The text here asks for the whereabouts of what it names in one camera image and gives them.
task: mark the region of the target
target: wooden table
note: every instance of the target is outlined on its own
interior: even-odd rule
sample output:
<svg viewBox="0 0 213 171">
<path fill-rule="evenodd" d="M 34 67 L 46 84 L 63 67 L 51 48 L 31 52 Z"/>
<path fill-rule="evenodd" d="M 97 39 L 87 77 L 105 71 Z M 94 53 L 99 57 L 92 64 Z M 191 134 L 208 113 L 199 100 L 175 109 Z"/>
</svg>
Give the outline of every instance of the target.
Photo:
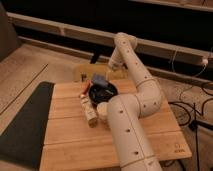
<svg viewBox="0 0 213 171">
<path fill-rule="evenodd" d="M 136 92 L 129 80 L 114 80 L 119 93 Z M 90 128 L 78 95 L 83 83 L 56 84 L 47 123 L 41 171 L 89 170 L 118 166 L 110 129 Z M 165 99 L 158 113 L 140 119 L 159 160 L 187 158 L 191 151 Z"/>
</svg>

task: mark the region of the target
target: dark gray mat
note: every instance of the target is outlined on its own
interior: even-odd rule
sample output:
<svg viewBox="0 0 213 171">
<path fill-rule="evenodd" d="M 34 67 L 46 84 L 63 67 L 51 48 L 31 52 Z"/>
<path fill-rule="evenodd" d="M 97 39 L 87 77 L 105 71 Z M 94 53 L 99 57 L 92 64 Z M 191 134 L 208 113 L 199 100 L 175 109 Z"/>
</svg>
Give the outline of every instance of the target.
<svg viewBox="0 0 213 171">
<path fill-rule="evenodd" d="M 0 136 L 0 159 L 39 168 L 53 83 L 40 83 Z"/>
</svg>

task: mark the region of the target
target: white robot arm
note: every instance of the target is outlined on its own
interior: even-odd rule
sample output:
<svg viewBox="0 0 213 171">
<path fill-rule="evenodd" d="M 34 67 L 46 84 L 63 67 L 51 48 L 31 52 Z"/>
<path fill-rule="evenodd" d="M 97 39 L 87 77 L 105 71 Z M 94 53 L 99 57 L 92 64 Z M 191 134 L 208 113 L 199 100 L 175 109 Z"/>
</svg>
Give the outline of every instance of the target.
<svg viewBox="0 0 213 171">
<path fill-rule="evenodd" d="M 107 106 L 108 123 L 120 166 L 122 171 L 160 171 L 161 166 L 138 117 L 149 116 L 159 110 L 162 91 L 134 52 L 136 37 L 118 33 L 115 45 L 108 65 L 112 70 L 117 70 L 125 62 L 138 91 L 115 96 Z"/>
</svg>

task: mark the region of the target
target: black wall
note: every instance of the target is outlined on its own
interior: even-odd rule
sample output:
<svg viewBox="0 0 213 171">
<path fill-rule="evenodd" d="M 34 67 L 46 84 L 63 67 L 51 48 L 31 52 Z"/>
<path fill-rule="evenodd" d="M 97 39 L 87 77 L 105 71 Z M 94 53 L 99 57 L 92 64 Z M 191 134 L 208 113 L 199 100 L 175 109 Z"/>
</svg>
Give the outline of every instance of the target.
<svg viewBox="0 0 213 171">
<path fill-rule="evenodd" d="M 7 11 L 202 50 L 213 46 L 213 13 L 127 0 L 2 0 Z"/>
</svg>

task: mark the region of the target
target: black bowl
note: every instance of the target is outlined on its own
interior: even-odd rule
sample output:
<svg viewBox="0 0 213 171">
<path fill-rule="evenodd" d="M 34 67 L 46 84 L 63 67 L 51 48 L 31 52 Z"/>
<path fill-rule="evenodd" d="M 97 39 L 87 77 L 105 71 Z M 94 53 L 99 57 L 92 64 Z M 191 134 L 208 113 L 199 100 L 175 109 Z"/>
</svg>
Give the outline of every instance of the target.
<svg viewBox="0 0 213 171">
<path fill-rule="evenodd" d="M 113 96 L 116 96 L 118 91 L 116 87 L 109 83 L 107 87 L 93 84 L 89 89 L 89 98 L 92 104 L 97 105 L 101 102 L 108 102 Z"/>
</svg>

